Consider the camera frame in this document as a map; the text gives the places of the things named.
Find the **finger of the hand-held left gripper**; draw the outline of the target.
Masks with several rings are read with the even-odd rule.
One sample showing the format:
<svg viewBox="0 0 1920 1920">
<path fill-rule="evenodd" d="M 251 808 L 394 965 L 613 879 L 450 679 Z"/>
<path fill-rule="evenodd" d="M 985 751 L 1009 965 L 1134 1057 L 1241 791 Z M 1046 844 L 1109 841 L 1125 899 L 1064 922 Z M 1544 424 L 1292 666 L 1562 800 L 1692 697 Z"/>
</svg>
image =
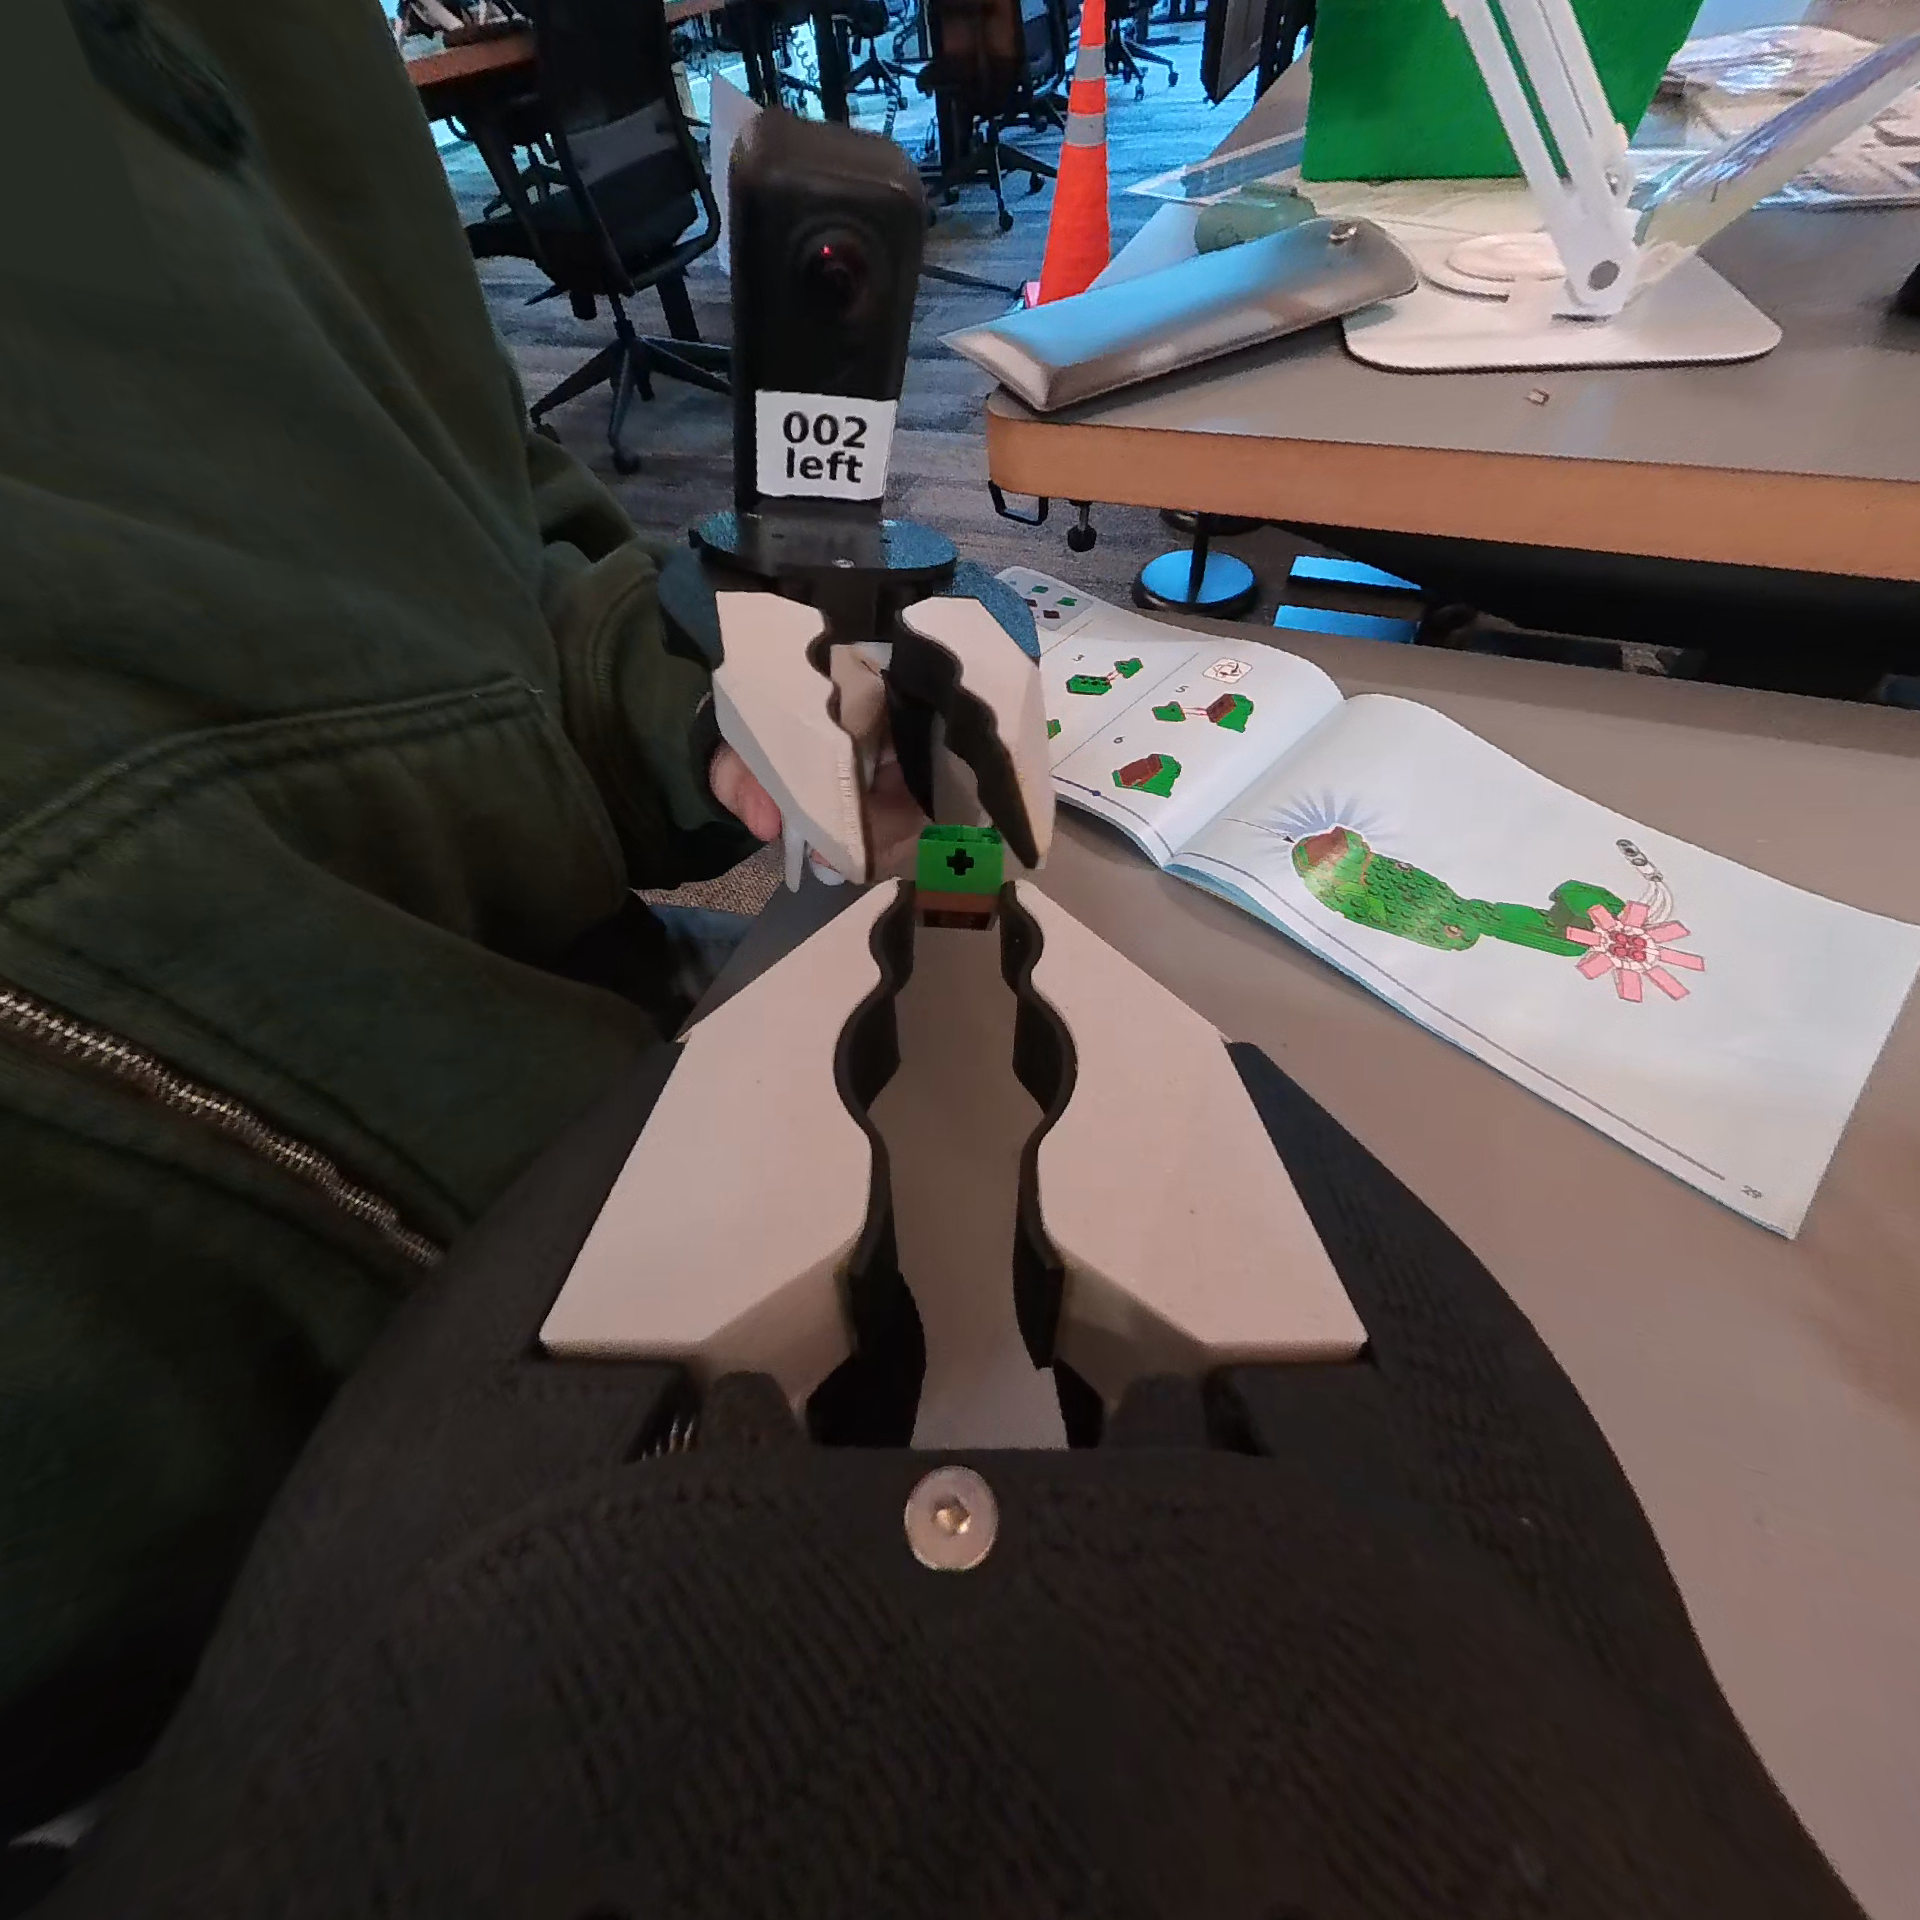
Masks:
<svg viewBox="0 0 1920 1920">
<path fill-rule="evenodd" d="M 874 783 L 883 737 L 878 666 L 832 647 L 829 617 L 786 594 L 718 591 L 711 720 L 786 816 L 786 879 L 824 852 L 848 882 L 878 879 Z"/>
<path fill-rule="evenodd" d="M 902 791 L 931 823 L 1001 827 L 1036 873 L 1054 841 L 1046 716 L 1036 660 L 985 599 L 898 614 L 883 705 Z"/>
</svg>

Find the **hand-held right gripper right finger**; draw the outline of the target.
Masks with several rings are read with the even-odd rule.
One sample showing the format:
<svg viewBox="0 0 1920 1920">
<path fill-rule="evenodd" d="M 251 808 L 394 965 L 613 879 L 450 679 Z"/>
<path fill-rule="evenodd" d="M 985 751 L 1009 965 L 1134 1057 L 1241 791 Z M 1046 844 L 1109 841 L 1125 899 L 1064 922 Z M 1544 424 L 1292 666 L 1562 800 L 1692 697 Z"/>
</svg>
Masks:
<svg viewBox="0 0 1920 1920">
<path fill-rule="evenodd" d="M 1001 889 L 1018 1078 L 1018 1329 L 1096 1447 L 1143 1378 L 1350 1362 L 1367 1318 L 1232 1040 L 1036 882 Z"/>
</svg>

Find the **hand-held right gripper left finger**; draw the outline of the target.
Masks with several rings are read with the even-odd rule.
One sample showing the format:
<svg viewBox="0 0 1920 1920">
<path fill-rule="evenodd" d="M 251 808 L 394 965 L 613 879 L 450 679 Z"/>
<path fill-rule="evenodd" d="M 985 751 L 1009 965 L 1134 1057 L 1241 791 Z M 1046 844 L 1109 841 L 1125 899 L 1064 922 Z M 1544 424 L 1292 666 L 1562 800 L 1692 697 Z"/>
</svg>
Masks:
<svg viewBox="0 0 1920 1920">
<path fill-rule="evenodd" d="M 547 1356 L 768 1378 L 829 1447 L 912 1447 L 924 1314 L 874 1098 L 898 1074 L 919 882 L 848 899 L 680 1035 L 547 1318 Z"/>
</svg>

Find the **small green lego block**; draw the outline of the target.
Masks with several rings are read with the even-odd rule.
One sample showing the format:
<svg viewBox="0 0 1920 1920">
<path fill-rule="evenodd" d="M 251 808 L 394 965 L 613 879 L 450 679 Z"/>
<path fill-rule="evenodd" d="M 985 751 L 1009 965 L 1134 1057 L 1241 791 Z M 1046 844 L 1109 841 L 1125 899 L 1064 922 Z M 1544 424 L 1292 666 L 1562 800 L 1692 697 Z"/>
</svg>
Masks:
<svg viewBox="0 0 1920 1920">
<path fill-rule="evenodd" d="M 1007 837 L 931 823 L 919 841 L 919 922 L 931 926 L 990 926 L 1007 889 Z"/>
</svg>

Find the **person's left forearm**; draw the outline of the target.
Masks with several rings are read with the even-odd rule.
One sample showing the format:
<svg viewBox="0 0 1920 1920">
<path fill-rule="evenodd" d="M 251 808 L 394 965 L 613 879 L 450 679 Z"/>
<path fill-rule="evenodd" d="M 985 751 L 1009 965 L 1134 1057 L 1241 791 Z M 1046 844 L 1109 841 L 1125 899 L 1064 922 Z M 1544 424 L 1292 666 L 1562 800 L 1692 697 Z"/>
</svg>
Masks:
<svg viewBox="0 0 1920 1920">
<path fill-rule="evenodd" d="M 543 433 L 522 439 L 543 539 L 543 617 L 563 660 L 563 725 L 579 751 L 639 889 L 711 879 L 752 852 L 711 800 L 707 673 L 670 654 L 660 573 L 628 503 Z"/>
</svg>

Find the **lego instruction booklet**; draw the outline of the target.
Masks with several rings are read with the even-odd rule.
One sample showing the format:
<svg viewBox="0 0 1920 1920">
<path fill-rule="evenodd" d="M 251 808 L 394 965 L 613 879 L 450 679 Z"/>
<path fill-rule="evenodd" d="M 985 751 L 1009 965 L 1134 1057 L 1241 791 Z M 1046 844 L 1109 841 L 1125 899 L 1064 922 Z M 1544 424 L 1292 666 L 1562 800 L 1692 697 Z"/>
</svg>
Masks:
<svg viewBox="0 0 1920 1920">
<path fill-rule="evenodd" d="M 1401 697 L 1036 571 L 1054 794 L 1674 1181 L 1793 1241 L 1912 922 L 1621 823 Z"/>
</svg>

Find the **person's left hand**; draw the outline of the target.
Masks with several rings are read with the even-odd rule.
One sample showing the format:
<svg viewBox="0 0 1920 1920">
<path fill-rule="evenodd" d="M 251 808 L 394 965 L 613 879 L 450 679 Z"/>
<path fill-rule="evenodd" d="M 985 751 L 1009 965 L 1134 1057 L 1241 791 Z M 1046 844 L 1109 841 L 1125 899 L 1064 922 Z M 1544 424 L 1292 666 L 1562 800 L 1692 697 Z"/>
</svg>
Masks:
<svg viewBox="0 0 1920 1920">
<path fill-rule="evenodd" d="M 739 816 L 764 844 L 786 841 L 786 800 L 752 780 L 732 746 L 711 746 L 707 791 L 728 816 Z"/>
</svg>

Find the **black office chair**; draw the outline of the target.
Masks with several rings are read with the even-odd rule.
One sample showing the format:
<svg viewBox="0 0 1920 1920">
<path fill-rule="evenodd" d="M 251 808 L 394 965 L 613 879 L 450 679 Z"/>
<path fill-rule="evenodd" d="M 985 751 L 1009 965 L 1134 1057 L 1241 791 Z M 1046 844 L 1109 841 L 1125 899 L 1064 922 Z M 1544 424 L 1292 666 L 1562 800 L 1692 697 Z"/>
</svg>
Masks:
<svg viewBox="0 0 1920 1920">
<path fill-rule="evenodd" d="M 919 92 L 933 99 L 931 201 L 959 201 L 965 182 L 1001 196 L 1007 175 L 1030 175 L 1030 196 L 1054 175 L 1046 158 L 1018 149 L 1009 127 L 1064 127 L 1064 85 L 1073 55 L 1073 20 L 1064 0 L 931 0 L 931 66 Z"/>
<path fill-rule="evenodd" d="M 732 357 L 696 337 L 680 286 L 718 238 L 718 201 L 680 120 L 663 7 L 543 0 L 532 26 L 563 182 L 547 196 L 510 182 L 510 216 L 477 220 L 465 255 L 532 260 L 579 321 L 597 305 L 613 308 L 613 351 L 543 393 L 532 424 L 613 387 L 608 451 L 622 477 L 639 477 L 628 411 L 660 401 L 660 374 L 732 393 Z"/>
</svg>

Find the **orange traffic cone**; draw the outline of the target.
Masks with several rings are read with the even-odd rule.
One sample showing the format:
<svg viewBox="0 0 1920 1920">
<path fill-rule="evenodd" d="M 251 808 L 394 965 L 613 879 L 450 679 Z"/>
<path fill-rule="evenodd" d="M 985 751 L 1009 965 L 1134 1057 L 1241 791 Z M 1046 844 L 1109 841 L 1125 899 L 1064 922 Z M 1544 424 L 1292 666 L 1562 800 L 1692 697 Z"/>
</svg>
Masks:
<svg viewBox="0 0 1920 1920">
<path fill-rule="evenodd" d="M 1030 305 L 1064 305 L 1102 286 L 1109 267 L 1109 172 L 1104 172 L 1104 0 L 1083 7 L 1083 46 L 1068 78 L 1068 134 L 1046 209 L 1045 277 Z"/>
</svg>

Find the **silver pouch case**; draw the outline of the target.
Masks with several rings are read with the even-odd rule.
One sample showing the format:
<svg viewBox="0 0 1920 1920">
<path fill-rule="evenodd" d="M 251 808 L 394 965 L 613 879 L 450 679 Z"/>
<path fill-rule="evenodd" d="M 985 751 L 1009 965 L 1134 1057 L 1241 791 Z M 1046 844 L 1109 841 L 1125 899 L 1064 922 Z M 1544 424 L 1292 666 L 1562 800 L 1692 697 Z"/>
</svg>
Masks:
<svg viewBox="0 0 1920 1920">
<path fill-rule="evenodd" d="M 1314 321 L 1397 305 L 1423 267 L 1378 220 L 1300 220 L 1228 255 L 956 329 L 949 351 L 1018 393 L 1068 411 L 1165 374 L 1272 351 Z"/>
</svg>

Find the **wooden office table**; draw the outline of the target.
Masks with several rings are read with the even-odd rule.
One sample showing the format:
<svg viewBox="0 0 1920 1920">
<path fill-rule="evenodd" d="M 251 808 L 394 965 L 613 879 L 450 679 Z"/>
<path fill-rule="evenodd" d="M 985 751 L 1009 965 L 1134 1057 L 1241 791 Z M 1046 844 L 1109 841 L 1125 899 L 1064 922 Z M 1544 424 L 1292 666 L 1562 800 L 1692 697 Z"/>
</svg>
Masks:
<svg viewBox="0 0 1920 1920">
<path fill-rule="evenodd" d="M 506 68 L 547 78 L 660 78 L 670 31 L 728 16 L 718 0 L 532 0 L 532 7 L 400 7 L 400 55 L 419 92 L 450 92 Z"/>
</svg>

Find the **dull green round object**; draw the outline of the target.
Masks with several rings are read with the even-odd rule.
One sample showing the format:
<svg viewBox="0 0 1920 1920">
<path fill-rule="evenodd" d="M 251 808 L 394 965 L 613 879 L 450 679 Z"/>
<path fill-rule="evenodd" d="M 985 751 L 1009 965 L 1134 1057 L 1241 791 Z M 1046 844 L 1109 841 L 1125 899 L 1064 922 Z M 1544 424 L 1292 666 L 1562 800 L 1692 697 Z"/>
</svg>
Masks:
<svg viewBox="0 0 1920 1920">
<path fill-rule="evenodd" d="M 1249 245 L 1307 220 L 1314 201 L 1292 182 L 1243 182 L 1191 216 L 1191 255 Z"/>
</svg>

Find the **person's green hoodie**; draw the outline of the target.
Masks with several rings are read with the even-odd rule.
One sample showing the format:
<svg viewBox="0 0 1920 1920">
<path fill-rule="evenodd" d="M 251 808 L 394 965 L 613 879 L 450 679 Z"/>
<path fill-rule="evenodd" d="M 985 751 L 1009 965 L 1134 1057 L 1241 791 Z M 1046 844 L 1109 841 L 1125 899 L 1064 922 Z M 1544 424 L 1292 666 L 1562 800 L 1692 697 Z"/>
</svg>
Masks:
<svg viewBox="0 0 1920 1920">
<path fill-rule="evenodd" d="M 563 725 L 522 401 L 380 7 L 4 7 L 4 1838 L 678 946 Z"/>
</svg>

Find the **green plastic bin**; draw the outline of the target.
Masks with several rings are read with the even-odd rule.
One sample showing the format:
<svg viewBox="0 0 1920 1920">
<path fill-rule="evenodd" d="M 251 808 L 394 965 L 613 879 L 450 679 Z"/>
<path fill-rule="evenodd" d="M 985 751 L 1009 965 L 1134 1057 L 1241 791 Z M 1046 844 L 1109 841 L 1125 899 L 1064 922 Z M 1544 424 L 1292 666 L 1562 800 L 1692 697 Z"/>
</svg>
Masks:
<svg viewBox="0 0 1920 1920">
<path fill-rule="evenodd" d="M 1621 134 L 1640 127 L 1698 0 L 1579 0 L 1579 31 Z M 1521 175 L 1438 0 L 1318 0 L 1300 175 Z"/>
</svg>

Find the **white articulated stand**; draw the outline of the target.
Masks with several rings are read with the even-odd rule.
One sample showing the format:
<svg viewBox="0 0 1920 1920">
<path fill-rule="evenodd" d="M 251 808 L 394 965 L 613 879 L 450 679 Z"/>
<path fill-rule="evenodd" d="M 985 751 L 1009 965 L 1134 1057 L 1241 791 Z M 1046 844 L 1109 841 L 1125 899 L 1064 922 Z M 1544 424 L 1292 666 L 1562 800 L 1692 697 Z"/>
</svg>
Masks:
<svg viewBox="0 0 1920 1920">
<path fill-rule="evenodd" d="M 1569 0 L 1449 0 L 1521 167 L 1532 235 L 1479 235 L 1423 260 L 1397 305 L 1348 314 L 1383 374 L 1740 368 L 1783 351 L 1730 277 L 1636 238 L 1636 158 Z"/>
</svg>

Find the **clear acrylic board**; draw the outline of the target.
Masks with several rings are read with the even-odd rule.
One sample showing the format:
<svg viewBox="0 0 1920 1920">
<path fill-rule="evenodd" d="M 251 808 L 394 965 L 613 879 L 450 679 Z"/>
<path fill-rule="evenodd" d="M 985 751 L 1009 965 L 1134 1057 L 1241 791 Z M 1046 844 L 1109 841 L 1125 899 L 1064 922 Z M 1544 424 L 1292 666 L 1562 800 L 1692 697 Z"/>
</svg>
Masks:
<svg viewBox="0 0 1920 1920">
<path fill-rule="evenodd" d="M 1636 201 L 1636 245 L 1653 255 L 1692 255 L 1740 216 L 1748 216 L 1762 196 L 1777 196 L 1786 175 L 1812 172 L 1827 149 L 1839 149 L 1850 134 L 1861 134 L 1874 114 L 1886 114 L 1920 85 L 1920 40 L 1898 40 L 1861 51 L 1859 66 L 1830 68 L 1812 92 L 1793 92 L 1786 111 L 1758 120 L 1740 137 L 1718 137 L 1692 167 L 1665 172 Z"/>
</svg>

